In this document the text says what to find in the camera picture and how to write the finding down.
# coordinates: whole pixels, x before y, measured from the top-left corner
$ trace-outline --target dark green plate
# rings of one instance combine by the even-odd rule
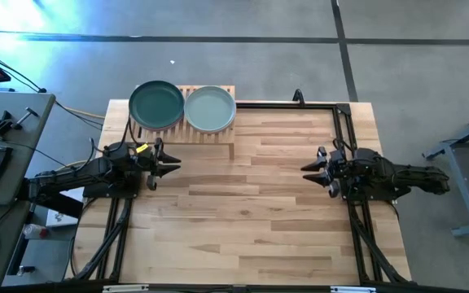
[[[183,117],[184,97],[175,85],[149,81],[131,94],[129,113],[142,127],[167,129]]]

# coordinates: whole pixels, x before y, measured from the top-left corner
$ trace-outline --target wooden dish rack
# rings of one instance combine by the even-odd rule
[[[201,88],[203,85],[177,85],[184,98],[187,98],[192,92]],[[234,85],[220,85],[229,94],[235,97]],[[168,144],[204,144],[219,145],[229,147],[229,159],[235,158],[235,121],[227,128],[218,133],[202,133],[194,129],[183,117],[174,127],[162,131],[153,131],[144,129],[135,120],[132,119],[134,136],[144,142],[155,142],[156,138],[162,138],[164,143]]]

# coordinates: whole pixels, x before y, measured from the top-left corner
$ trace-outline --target yellow tag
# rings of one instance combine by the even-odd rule
[[[143,145],[137,147],[137,153],[141,153],[147,149],[147,143],[144,143]]]

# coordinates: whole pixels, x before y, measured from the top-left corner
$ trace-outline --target gray desk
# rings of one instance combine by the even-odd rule
[[[22,124],[22,130],[9,131],[5,135],[5,139],[25,146],[36,147],[54,101],[53,94],[0,93],[0,118],[3,110],[7,110],[13,115],[13,121],[17,121],[26,114],[26,107],[30,107],[39,115],[39,117],[30,116]],[[33,151],[24,146],[7,145],[4,142],[0,142],[0,146],[14,149],[7,167],[0,177],[0,204],[9,204],[17,195],[32,159]]]
[[[32,108],[39,114],[39,118],[30,116],[23,123],[22,130],[8,132],[5,139],[29,147],[36,147],[54,101],[55,96],[52,94],[0,92],[0,116],[3,110],[7,110],[13,115],[13,120],[18,120],[25,114],[26,107]],[[8,204],[14,201],[33,155],[33,151],[27,147],[8,146],[14,150],[7,168],[0,177],[0,216],[8,209]],[[30,203],[16,202],[15,206],[0,222],[0,286],[14,253],[15,244],[21,235],[29,209]]]

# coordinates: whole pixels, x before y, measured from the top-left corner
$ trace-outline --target bolt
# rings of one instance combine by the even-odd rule
[[[25,109],[27,111],[26,114],[24,114],[23,117],[21,117],[21,119],[19,119],[16,123],[12,123],[12,128],[13,129],[22,129],[23,126],[21,126],[21,124],[23,123],[23,121],[25,121],[30,115],[34,115],[36,117],[39,117],[39,115],[32,109],[30,109],[29,107],[26,107]]]
[[[33,273],[36,270],[34,266],[23,266],[20,265],[20,269],[17,271],[17,276],[21,277],[24,273]]]

